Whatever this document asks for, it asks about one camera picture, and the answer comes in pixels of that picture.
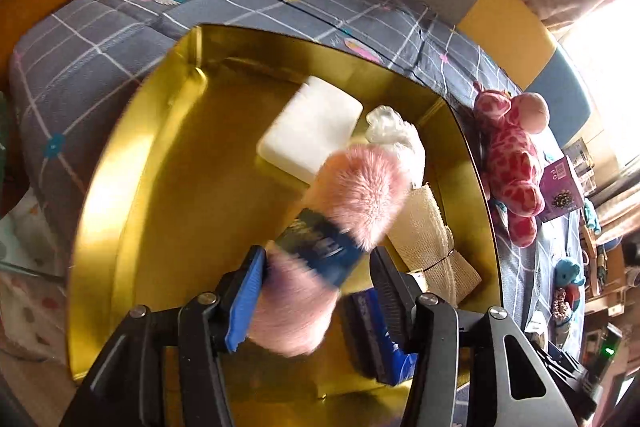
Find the pink fluffy brush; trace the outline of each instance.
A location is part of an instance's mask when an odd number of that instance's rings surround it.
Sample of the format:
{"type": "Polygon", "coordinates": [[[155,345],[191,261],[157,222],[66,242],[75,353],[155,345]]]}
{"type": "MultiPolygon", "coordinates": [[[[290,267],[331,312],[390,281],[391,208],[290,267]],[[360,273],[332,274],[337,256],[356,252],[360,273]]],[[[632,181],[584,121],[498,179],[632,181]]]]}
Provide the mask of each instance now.
{"type": "Polygon", "coordinates": [[[398,158],[379,146],[329,156],[303,198],[305,209],[266,246],[268,272],[249,338],[286,357],[315,350],[340,284],[391,226],[409,187],[398,158]]]}

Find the gray plaid blanket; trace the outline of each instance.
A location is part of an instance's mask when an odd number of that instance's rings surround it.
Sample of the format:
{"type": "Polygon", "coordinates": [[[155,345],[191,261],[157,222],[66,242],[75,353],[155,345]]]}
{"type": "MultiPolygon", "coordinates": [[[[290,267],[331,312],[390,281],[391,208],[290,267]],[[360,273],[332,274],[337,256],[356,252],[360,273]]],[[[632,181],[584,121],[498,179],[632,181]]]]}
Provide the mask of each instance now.
{"type": "MultiPolygon", "coordinates": [[[[28,173],[47,220],[69,247],[113,125],[144,76],[197,23],[320,42],[428,86],[452,107],[478,165],[474,81],[519,92],[477,44],[420,0],[74,0],[24,35],[10,70],[28,173]]],[[[550,131],[539,138],[548,160],[561,156],[550,131]]],[[[555,258],[581,262],[578,215],[543,224],[537,241],[522,249],[509,241],[505,219],[492,206],[504,305],[524,327],[535,309],[550,318],[555,258]]],[[[566,345],[574,355],[583,309],[566,345]]]]}

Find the white sponge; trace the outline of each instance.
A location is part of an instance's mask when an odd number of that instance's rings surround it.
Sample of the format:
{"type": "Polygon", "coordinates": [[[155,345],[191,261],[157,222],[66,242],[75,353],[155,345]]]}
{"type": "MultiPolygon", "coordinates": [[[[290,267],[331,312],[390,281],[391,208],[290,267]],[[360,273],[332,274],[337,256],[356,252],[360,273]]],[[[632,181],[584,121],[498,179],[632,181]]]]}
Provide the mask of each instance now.
{"type": "Polygon", "coordinates": [[[358,100],[310,76],[260,138],[257,153],[310,184],[327,157],[347,147],[361,113],[358,100]]]}

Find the pink giraffe plush toy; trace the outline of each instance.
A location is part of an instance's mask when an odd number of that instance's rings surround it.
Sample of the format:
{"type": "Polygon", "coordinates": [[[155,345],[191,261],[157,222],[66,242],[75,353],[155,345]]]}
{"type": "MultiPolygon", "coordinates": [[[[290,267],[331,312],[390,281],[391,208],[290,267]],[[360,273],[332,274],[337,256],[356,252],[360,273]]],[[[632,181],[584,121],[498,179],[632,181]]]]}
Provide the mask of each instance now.
{"type": "Polygon", "coordinates": [[[484,197],[490,195],[505,204],[509,236],[519,247],[535,241],[536,218],[545,208],[540,193],[542,162],[531,134],[539,134],[549,123],[545,99],[534,92],[510,98],[503,91],[479,91],[474,116],[481,130],[489,136],[485,170],[481,175],[484,197]]]}

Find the fluffy toy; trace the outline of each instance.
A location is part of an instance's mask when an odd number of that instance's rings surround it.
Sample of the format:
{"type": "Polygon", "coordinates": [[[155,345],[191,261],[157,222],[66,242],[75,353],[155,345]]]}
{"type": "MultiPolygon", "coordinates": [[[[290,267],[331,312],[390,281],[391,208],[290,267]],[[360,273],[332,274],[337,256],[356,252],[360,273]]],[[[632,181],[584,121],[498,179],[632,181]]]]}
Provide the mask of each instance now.
{"type": "Polygon", "coordinates": [[[329,156],[305,209],[266,246],[267,278],[249,338],[286,357],[315,350],[340,284],[391,226],[409,187],[398,158],[380,146],[356,144],[329,156]]]}
{"type": "Polygon", "coordinates": [[[507,207],[511,241],[528,247],[536,238],[535,216],[545,208],[540,193],[542,157],[531,134],[539,134],[549,123],[545,99],[534,92],[510,98],[498,90],[479,91],[474,103],[474,116],[482,131],[489,136],[489,149],[482,188],[507,207]]]}
{"type": "Polygon", "coordinates": [[[563,257],[556,263],[556,289],[564,289],[564,300],[575,312],[580,305],[580,290],[584,277],[580,275],[580,265],[570,257],[563,257]]]}

